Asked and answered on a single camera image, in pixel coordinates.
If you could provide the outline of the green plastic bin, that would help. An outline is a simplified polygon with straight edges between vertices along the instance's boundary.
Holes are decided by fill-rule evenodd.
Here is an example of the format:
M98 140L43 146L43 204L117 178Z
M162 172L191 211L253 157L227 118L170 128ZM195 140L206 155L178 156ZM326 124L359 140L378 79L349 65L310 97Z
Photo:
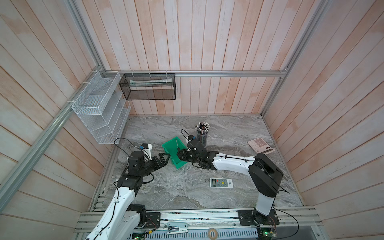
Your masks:
M178 156L177 156L177 144L176 144L176 140L178 141L178 144L179 144L179 147L180 149L187 149L187 147L185 146L185 144L178 138L178 137L175 137L171 140L169 140L168 142L162 144L162 147L164 149L164 151L167 153L167 154L170 154L171 155L171 160L172 160L172 163L175 165L176 169L180 169L181 167L183 167L187 162L183 162L181 161Z

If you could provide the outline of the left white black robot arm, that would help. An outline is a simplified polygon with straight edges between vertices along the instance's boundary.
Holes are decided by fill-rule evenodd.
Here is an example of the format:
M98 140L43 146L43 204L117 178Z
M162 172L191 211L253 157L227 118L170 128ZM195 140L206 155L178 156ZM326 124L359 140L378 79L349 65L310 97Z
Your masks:
M128 157L128 165L115 184L114 197L87 240L127 240L135 228L148 226L146 207L133 201L144 184L144 177L165 167L171 155L159 153L148 161L146 156L143 151L134 151Z

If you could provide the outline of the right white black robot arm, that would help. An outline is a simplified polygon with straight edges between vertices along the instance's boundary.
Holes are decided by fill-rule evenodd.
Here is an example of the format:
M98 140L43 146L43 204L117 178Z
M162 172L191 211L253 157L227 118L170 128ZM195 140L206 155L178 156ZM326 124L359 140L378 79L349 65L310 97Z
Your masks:
M281 188L283 171L265 154L250 157L236 157L217 151L207 151L196 139L191 139L185 149L178 148L181 161L198 164L199 168L214 171L231 171L249 176L255 184L259 196L250 217L243 217L251 225L267 225L275 216L272 211L275 198Z

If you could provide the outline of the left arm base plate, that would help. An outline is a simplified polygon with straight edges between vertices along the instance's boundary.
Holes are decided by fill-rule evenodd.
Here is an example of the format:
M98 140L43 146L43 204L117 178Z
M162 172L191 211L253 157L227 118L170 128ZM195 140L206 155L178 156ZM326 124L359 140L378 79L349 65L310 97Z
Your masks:
M145 228L153 230L160 227L161 213L160 212L147 212L145 219Z

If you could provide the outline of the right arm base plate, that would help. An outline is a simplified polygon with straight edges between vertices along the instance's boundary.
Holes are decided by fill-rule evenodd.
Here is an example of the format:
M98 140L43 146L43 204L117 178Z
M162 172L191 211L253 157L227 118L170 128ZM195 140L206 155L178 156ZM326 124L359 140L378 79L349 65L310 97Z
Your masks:
M253 210L239 210L237 211L239 221L241 226L256 226L260 227L261 225L279 225L280 221L278 219L276 210L271 209L270 213L265 216Z

